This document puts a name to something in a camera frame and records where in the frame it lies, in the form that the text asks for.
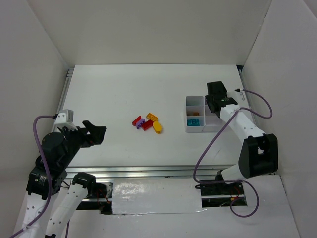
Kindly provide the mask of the white divided container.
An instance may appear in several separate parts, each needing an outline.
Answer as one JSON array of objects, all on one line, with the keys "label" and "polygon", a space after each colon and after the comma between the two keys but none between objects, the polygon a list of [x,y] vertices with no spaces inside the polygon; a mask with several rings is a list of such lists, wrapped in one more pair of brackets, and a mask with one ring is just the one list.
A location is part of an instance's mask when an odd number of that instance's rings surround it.
[{"label": "white divided container", "polygon": [[[205,104],[202,96],[186,96],[185,98],[185,132],[187,133],[201,133],[205,125],[204,115],[205,115]],[[193,112],[199,112],[199,117],[190,116]],[[199,119],[200,126],[187,126],[187,119]]]},{"label": "white divided container", "polygon": [[224,122],[218,118],[218,116],[212,113],[208,107],[207,100],[205,99],[205,115],[204,121],[205,125],[203,128],[203,132],[219,132],[220,129],[223,127]]}]

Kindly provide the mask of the teal stepped lego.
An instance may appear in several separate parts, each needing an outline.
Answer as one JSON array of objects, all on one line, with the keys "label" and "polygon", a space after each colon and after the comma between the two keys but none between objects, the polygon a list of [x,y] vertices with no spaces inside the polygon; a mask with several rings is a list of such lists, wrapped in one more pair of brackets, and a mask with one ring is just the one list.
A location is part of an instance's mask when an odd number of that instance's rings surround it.
[{"label": "teal stepped lego", "polygon": [[199,119],[187,119],[187,126],[200,126]]}]

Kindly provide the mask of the red curved lego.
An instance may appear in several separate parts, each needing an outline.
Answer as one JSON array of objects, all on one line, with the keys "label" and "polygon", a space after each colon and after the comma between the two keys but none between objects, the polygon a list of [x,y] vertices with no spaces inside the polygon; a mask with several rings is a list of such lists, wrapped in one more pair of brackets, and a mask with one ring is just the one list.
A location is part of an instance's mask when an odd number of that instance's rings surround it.
[{"label": "red curved lego", "polygon": [[136,123],[141,119],[141,116],[138,116],[136,119],[132,121],[132,125],[135,126]]}]

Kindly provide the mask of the purple curved lego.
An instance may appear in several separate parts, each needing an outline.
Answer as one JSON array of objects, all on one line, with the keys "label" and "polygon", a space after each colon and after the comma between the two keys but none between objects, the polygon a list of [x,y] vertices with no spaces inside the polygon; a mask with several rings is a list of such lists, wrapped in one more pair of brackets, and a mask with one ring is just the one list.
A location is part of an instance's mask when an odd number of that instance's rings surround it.
[{"label": "purple curved lego", "polygon": [[142,124],[144,124],[145,123],[145,119],[144,118],[141,118],[141,119],[139,119],[137,122],[136,122],[136,128],[137,129],[139,129],[141,126],[142,126]]}]

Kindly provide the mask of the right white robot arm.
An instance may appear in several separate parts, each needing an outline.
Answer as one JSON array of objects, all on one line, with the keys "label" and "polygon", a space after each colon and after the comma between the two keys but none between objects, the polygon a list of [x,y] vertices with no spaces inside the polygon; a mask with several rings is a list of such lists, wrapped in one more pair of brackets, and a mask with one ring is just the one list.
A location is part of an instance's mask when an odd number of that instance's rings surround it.
[{"label": "right white robot arm", "polygon": [[207,84],[208,94],[205,96],[207,106],[225,122],[217,136],[229,126],[242,143],[241,152],[236,165],[217,172],[217,181],[233,183],[252,177],[274,173],[278,170],[278,140],[274,134],[267,134],[259,129],[243,113],[249,111],[263,119],[273,116],[272,107],[260,94],[243,90],[261,98],[268,106],[269,116],[263,116],[249,108],[242,107],[237,100],[228,96],[227,89],[221,81],[209,82]]}]

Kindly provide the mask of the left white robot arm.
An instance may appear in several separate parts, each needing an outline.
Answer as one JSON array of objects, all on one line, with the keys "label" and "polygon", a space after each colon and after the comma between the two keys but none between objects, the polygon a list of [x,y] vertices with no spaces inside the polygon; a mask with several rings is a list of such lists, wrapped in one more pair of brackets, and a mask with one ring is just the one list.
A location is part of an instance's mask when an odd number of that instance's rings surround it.
[{"label": "left white robot arm", "polygon": [[55,119],[58,131],[40,140],[37,133],[40,119],[41,116],[38,116],[33,122],[33,134],[40,154],[28,176],[27,207],[21,237],[59,238],[81,200],[95,194],[96,188],[93,175],[78,173],[68,194],[53,212],[53,204],[67,176],[66,169],[81,148],[90,148],[103,142],[106,126],[95,126],[84,120],[83,128],[80,128],[67,119]]}]

